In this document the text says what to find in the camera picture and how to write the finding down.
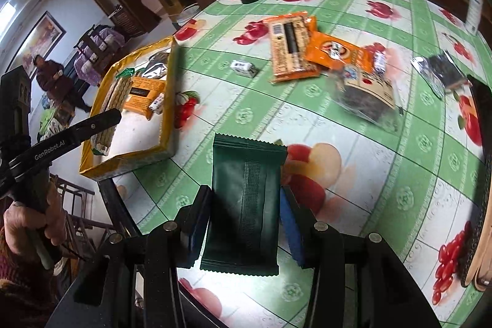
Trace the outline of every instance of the picture frame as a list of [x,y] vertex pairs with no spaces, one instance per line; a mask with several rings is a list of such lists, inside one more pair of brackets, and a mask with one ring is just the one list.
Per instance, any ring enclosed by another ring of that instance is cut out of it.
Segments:
[[53,16],[48,11],[44,12],[15,52],[7,71],[24,66],[29,78],[33,79],[36,71],[33,57],[39,54],[46,58],[65,33]]

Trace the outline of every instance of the table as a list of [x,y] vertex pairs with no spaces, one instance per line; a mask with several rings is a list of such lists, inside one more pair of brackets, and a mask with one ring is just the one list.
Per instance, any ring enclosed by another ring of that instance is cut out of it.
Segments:
[[[387,75],[404,108],[404,124],[396,135],[333,102],[325,91],[326,73],[270,84],[270,45],[260,22],[297,10],[315,15],[319,31],[359,46],[378,42],[385,48]],[[474,189],[483,155],[469,89],[440,101],[410,60],[446,49],[463,72],[492,83],[492,52],[483,37],[471,37],[463,22],[427,0],[260,0],[249,5],[218,0],[177,38],[183,46],[184,93],[178,99],[183,103],[199,97],[180,128],[179,149],[170,160],[114,178],[141,232],[173,219],[193,201],[200,184],[211,184],[215,132],[299,144],[289,147],[297,158],[316,151],[326,160],[340,159],[340,173],[325,172],[325,188],[314,181],[297,182],[308,188],[307,202],[321,204],[317,219],[347,234],[379,232],[432,305],[439,248],[467,221],[474,224],[480,204]],[[229,68],[234,59],[252,62],[259,74],[238,76]],[[201,271],[199,261],[190,270],[179,269],[179,277],[230,327],[302,327],[312,270],[297,267],[282,229],[277,257],[280,274],[275,277]],[[454,278],[441,301],[432,305],[448,327],[462,324],[481,296]],[[348,266],[346,326],[354,322],[353,289]]]

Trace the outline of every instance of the barcode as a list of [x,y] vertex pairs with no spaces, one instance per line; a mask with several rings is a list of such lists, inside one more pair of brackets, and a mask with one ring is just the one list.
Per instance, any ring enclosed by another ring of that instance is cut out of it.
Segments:
[[282,24],[276,24],[273,26],[274,35],[279,35],[282,33]]

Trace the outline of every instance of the green plastic bag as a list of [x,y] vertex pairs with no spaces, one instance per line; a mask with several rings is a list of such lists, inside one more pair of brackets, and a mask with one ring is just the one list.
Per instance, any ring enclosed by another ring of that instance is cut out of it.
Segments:
[[280,167],[287,148],[216,134],[212,210],[201,269],[277,275]]

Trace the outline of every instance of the hand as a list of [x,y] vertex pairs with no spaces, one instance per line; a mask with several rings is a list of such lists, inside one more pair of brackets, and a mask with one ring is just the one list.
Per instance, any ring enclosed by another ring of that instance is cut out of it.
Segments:
[[50,182],[46,201],[48,208],[45,214],[31,208],[12,203],[5,211],[5,239],[10,251],[22,257],[26,262],[36,262],[38,255],[26,234],[26,228],[36,230],[44,228],[44,234],[55,246],[65,242],[65,210],[62,208],[61,196],[55,185]]

